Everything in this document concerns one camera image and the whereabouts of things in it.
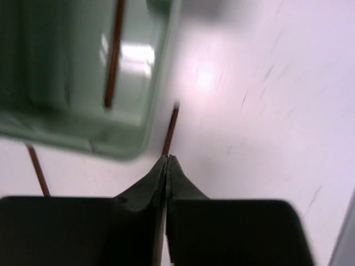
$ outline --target brown metal rod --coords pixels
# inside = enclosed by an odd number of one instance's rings
[[[120,43],[123,25],[124,5],[126,0],[118,0],[115,18],[115,28],[111,44],[110,66],[106,84],[104,104],[106,108],[112,107],[112,101],[117,79],[118,58],[120,54]]]
[[[40,188],[42,190],[42,193],[44,196],[50,197],[49,189],[47,187],[47,183],[45,181],[42,169],[40,167],[36,151],[34,150],[34,148],[32,146],[27,146],[27,150],[28,150],[29,156],[31,157],[32,164],[33,164],[35,173],[37,175],[37,179],[38,179]]]
[[[173,113],[171,115],[170,124],[168,127],[168,133],[166,133],[166,138],[165,138],[163,151],[161,152],[161,155],[166,155],[166,156],[169,155],[170,144],[173,139],[175,125],[178,119],[178,114],[179,114],[179,104],[175,104]]]

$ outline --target white floor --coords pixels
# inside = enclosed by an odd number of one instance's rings
[[[110,197],[135,183],[179,100],[171,153],[186,175],[212,198],[290,201],[327,265],[355,185],[354,13],[350,0],[185,1],[147,153],[116,163],[36,147],[51,193]],[[24,145],[0,149],[0,194],[39,195]]]

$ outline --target green plastic tray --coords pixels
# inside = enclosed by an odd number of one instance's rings
[[[0,134],[120,160],[145,150],[172,0],[127,0],[107,110],[116,5],[0,0]]]

